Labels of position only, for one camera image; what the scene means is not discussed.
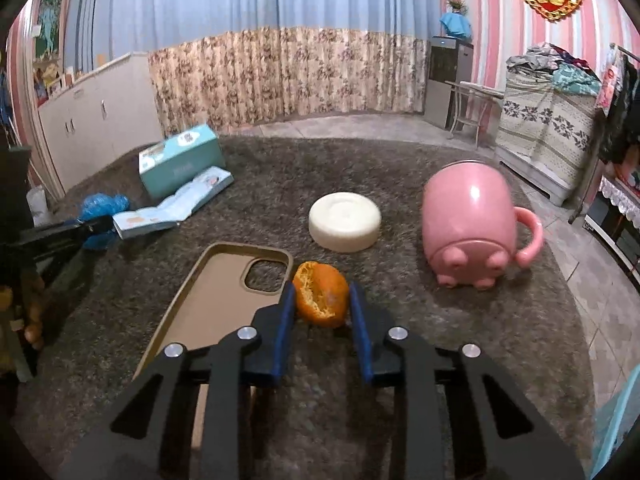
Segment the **tiled floor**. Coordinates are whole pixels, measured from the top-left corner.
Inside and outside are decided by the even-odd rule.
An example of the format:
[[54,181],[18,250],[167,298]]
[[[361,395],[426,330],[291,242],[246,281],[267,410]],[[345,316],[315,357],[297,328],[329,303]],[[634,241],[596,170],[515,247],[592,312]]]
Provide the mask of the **tiled floor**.
[[[447,139],[448,133],[419,116],[358,114],[236,128],[229,134],[266,137],[348,137],[437,144],[478,151],[471,136]],[[569,209],[554,206],[544,194],[522,181],[533,209],[542,220],[546,239],[575,297],[593,370],[596,406],[607,402],[640,364],[640,295],[610,254],[583,227],[583,218],[569,225]]]

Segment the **metal screw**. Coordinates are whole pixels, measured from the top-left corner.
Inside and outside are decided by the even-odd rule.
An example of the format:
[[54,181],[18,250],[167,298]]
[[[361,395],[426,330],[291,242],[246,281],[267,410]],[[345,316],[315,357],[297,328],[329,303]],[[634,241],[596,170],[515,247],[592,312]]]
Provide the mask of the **metal screw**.
[[402,341],[402,339],[406,339],[406,337],[409,335],[406,329],[402,328],[401,326],[390,328],[388,333],[389,337],[396,341]]
[[243,326],[238,329],[237,334],[240,339],[249,340],[256,337],[258,335],[258,331],[252,326]]
[[169,343],[164,347],[164,355],[167,357],[179,357],[184,352],[184,347],[180,343]]
[[468,343],[462,347],[462,353],[467,357],[480,357],[482,353],[480,347],[478,345],[474,345],[473,343]]

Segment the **mug handle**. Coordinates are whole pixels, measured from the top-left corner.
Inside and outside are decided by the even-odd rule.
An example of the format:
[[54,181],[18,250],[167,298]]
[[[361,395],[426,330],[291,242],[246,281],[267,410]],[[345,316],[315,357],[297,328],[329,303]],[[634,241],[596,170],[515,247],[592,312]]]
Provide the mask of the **mug handle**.
[[519,250],[515,258],[516,263],[520,267],[527,269],[533,259],[538,256],[538,253],[542,250],[542,245],[545,241],[545,230],[542,227],[540,219],[533,211],[524,209],[523,207],[514,207],[513,209],[516,213],[516,220],[526,225],[533,235],[531,243],[524,249]]

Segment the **blue tissue box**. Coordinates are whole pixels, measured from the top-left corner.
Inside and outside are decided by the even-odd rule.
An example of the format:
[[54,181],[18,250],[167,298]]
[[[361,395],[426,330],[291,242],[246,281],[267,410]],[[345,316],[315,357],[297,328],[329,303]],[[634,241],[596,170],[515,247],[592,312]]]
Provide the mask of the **blue tissue box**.
[[149,195],[160,199],[211,166],[224,168],[225,159],[215,132],[201,124],[143,150],[138,164]]

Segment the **lace tablecloth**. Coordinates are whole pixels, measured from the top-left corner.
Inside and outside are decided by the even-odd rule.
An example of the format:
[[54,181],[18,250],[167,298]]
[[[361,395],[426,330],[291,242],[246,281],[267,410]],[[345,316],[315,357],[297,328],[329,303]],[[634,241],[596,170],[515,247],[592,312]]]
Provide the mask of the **lace tablecloth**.
[[606,176],[600,181],[600,191],[640,231],[640,198],[632,195],[622,183]]

